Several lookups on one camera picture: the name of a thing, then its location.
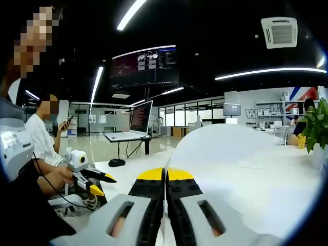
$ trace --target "hand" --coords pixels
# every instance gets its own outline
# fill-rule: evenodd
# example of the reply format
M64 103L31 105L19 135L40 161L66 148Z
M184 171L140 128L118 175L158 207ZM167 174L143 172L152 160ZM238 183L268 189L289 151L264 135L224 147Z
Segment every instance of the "hand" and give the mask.
M74 183L73 181L73 172L69 170L67 167L59 167L56 169L57 172L61 175L63 178L63 181L65 183Z
M70 125L70 122L63 121L58 126L58 132L61 133L61 132L66 131L68 129L69 125Z

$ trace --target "white t-shirt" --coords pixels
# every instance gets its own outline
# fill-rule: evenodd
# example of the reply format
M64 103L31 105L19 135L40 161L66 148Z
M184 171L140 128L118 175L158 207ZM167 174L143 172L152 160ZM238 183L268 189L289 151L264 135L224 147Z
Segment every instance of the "white t-shirt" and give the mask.
M43 159L45 163L55 167L64 161L63 158L55 152L53 137L50 136L46 129L46 124L39 116L33 114L27 120L25 128L31 134L36 158Z

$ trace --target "white floor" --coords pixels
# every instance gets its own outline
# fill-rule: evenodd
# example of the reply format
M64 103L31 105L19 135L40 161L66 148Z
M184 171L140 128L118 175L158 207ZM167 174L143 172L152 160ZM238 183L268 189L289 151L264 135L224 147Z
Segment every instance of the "white floor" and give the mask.
M180 140L181 138L177 137L154 138L150 141L149 152L152 154L175 148ZM119 145L119 155L121 159L127 157L127 144L128 142L121 142ZM128 155L130 155L139 144L140 141L129 142L127 149ZM72 147L74 150L85 151L90 162L106 161L118 157L117 145L117 143L110 143L102 133L90 137L61 138L59 153L64 155L66 148ZM137 156L142 156L144 154L145 143L143 142L137 152Z

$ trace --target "label sticker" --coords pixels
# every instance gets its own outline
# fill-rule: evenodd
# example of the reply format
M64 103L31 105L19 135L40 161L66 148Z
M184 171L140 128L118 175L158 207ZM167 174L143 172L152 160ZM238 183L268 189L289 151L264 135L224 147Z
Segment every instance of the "label sticker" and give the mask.
M15 132L4 132L3 134L1 134L1 141L5 149L19 143Z

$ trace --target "laptop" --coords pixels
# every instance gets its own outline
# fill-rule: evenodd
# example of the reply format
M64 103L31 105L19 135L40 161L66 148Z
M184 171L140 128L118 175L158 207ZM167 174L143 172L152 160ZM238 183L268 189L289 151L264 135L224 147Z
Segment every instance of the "laptop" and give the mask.
M148 101L133 108L129 132L106 133L105 136L110 142L130 141L147 139L150 113L153 101Z

